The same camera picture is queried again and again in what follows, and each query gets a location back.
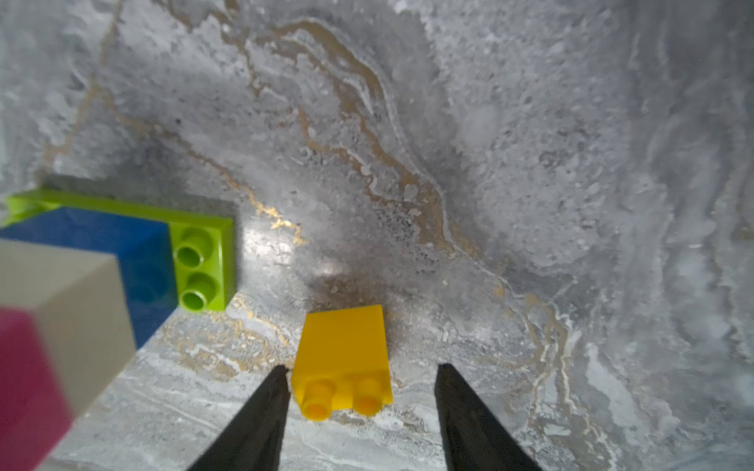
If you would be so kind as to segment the pink square lego brick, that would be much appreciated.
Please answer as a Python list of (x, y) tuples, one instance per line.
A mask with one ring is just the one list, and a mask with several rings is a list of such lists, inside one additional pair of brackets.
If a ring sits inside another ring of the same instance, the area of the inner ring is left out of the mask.
[(1, 468), (35, 470), (72, 416), (31, 315), (1, 310)]

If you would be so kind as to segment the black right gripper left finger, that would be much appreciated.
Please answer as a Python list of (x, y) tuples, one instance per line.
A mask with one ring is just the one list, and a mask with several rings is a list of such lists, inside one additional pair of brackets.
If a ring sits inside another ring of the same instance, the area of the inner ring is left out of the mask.
[(275, 366), (190, 471), (277, 470), (291, 400), (287, 374)]

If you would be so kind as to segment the cream small lego brick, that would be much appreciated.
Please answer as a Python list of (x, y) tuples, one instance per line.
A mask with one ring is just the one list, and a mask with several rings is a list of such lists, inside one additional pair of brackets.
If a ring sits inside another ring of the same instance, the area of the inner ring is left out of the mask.
[(31, 314), (74, 418), (137, 352), (113, 254), (4, 239), (1, 305)]

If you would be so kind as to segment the yellow lego brick near arm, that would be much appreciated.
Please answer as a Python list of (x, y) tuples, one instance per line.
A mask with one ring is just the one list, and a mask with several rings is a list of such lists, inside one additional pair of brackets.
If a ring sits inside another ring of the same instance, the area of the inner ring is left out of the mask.
[(383, 308), (308, 314), (291, 382), (300, 411), (310, 421), (349, 409), (371, 417), (392, 403)]

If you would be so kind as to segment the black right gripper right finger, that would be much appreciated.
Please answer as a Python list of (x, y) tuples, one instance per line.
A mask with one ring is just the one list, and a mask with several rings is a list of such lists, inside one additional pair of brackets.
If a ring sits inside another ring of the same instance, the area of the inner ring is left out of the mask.
[(454, 365), (438, 367), (435, 398), (448, 469), (541, 470)]

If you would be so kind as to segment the lime long lego brick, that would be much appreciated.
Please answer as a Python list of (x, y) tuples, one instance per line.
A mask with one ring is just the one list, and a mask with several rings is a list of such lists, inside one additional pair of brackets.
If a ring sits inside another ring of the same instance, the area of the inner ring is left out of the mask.
[(179, 303), (191, 312), (220, 312), (237, 292), (235, 230), (231, 218), (167, 209), (60, 190), (29, 190), (5, 198), (15, 224), (38, 214), (70, 207), (141, 218), (168, 225)]

